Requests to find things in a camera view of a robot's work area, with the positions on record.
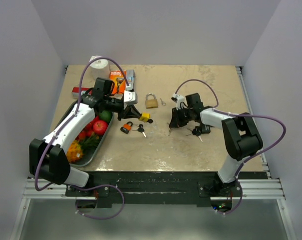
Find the yellow padlock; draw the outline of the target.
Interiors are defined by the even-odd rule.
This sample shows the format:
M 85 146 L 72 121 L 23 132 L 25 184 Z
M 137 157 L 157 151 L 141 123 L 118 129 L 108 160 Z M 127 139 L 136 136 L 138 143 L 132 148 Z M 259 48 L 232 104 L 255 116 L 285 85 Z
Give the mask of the yellow padlock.
M 153 120 L 150 118 L 150 114 L 149 113 L 145 113 L 143 112 L 139 118 L 140 121 L 144 122 L 144 123 L 153 123 Z

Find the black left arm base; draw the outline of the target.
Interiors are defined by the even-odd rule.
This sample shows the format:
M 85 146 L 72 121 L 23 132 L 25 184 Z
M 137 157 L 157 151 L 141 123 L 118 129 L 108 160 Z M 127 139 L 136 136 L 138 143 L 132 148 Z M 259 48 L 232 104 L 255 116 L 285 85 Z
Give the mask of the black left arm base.
M 97 208 L 111 208 L 113 204 L 121 204 L 122 196 L 117 187 L 117 173 L 90 172 L 87 184 L 84 187 L 68 186 L 67 197 L 93 197 L 92 204 Z

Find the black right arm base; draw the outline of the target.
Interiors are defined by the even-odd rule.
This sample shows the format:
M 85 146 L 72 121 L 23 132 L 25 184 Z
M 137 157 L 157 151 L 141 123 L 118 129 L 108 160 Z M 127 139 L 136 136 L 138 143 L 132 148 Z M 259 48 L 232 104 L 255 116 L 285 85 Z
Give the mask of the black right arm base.
M 237 178 L 225 183 L 220 179 L 217 173 L 214 173 L 208 182 L 202 184 L 198 182 L 199 194 L 204 197 L 226 197 L 224 201 L 211 201 L 213 210 L 220 214 L 230 214 L 242 203 L 243 188 Z M 239 194 L 239 201 L 233 206 L 234 194 Z

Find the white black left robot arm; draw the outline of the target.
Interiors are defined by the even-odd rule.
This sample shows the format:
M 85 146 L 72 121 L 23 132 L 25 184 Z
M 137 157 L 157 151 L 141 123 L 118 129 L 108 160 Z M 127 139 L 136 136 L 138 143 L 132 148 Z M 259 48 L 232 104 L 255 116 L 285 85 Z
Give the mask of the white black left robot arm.
M 124 91 L 121 99 L 111 96 L 114 83 L 98 78 L 88 93 L 82 94 L 69 114 L 49 135 L 43 139 L 34 139 L 29 145 L 29 171 L 34 182 L 42 178 L 51 184 L 77 186 L 83 196 L 94 192 L 94 183 L 89 174 L 73 168 L 66 153 L 80 132 L 95 118 L 96 112 L 103 110 L 118 114 L 118 119 L 139 119 L 142 114 L 134 106 L 137 94 Z

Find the brass padlock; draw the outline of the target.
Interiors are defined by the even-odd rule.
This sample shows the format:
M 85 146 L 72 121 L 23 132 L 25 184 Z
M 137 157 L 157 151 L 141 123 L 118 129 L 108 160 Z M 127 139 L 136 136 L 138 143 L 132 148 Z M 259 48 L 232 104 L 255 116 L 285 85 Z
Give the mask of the brass padlock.
M 148 93 L 145 97 L 145 107 L 147 109 L 158 108 L 158 101 L 153 93 Z

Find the orange padlock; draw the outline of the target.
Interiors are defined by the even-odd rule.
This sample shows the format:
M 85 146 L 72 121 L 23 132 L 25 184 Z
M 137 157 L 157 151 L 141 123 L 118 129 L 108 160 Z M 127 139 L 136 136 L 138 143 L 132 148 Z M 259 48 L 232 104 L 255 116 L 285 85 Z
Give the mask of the orange padlock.
M 127 123 L 125 123 L 121 128 L 120 130 L 125 133 L 125 134 L 129 134 L 131 128 L 133 126 L 133 122 L 131 121 L 128 121 Z

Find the black padlock with keys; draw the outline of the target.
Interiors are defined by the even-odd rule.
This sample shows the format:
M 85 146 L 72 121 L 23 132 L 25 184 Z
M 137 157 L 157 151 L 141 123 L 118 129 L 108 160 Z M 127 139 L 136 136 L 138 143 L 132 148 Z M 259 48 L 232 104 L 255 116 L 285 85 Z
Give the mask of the black padlock with keys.
M 190 131 L 188 136 L 193 135 L 199 138 L 201 142 L 203 142 L 201 135 L 203 134 L 209 134 L 211 132 L 211 127 L 209 125 L 201 124 L 198 126 L 195 126 L 193 129 L 187 128 L 187 130 Z

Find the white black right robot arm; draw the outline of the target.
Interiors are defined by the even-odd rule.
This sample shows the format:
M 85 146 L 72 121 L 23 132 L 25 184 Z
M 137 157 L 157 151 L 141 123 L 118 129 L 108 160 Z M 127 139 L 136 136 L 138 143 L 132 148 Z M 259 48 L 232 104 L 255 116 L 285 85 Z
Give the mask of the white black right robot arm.
M 262 138 L 250 115 L 222 114 L 211 106 L 204 106 L 198 93 L 182 96 L 174 93 L 171 100 L 176 107 L 172 109 L 169 128 L 181 128 L 190 121 L 199 123 L 200 127 L 215 127 L 223 131 L 227 158 L 218 171 L 219 181 L 213 184 L 218 196 L 225 196 L 231 191 L 240 164 L 252 157 L 263 147 Z

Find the black head key set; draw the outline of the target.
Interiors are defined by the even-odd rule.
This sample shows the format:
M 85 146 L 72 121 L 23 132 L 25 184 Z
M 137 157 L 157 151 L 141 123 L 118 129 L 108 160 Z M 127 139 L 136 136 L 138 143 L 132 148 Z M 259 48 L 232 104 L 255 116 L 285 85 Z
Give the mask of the black head key set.
M 146 133 L 144 130 L 144 125 L 140 123 L 140 124 L 137 124 L 136 126 L 137 126 L 137 128 L 134 129 L 133 131 L 141 133 L 146 138 L 147 136 L 146 136 Z

